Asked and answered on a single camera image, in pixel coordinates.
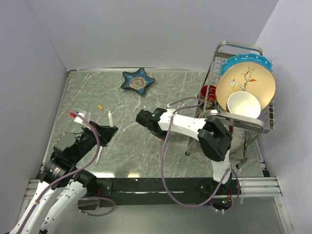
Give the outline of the white marker orange tip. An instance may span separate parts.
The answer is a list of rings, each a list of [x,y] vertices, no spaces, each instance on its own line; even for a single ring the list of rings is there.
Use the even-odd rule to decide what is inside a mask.
[[[110,112],[110,110],[108,111],[108,119],[109,119],[110,127],[114,127],[113,117],[112,117],[112,113]]]

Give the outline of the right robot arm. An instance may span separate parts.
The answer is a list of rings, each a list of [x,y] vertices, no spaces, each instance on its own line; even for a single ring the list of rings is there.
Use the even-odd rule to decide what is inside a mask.
[[[153,112],[140,110],[136,122],[150,133],[164,140],[168,131],[197,140],[204,155],[211,160],[213,188],[218,194],[225,194],[231,187],[229,153],[232,135],[216,116],[208,118],[187,117],[175,109],[156,108]]]

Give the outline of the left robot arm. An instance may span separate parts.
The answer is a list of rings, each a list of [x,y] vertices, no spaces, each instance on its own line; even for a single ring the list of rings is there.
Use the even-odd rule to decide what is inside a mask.
[[[51,234],[65,211],[85,195],[97,190],[97,178],[77,163],[94,147],[97,152],[110,142],[116,126],[100,126],[90,121],[77,136],[63,133],[54,145],[50,161],[40,175],[35,195],[12,234]]]

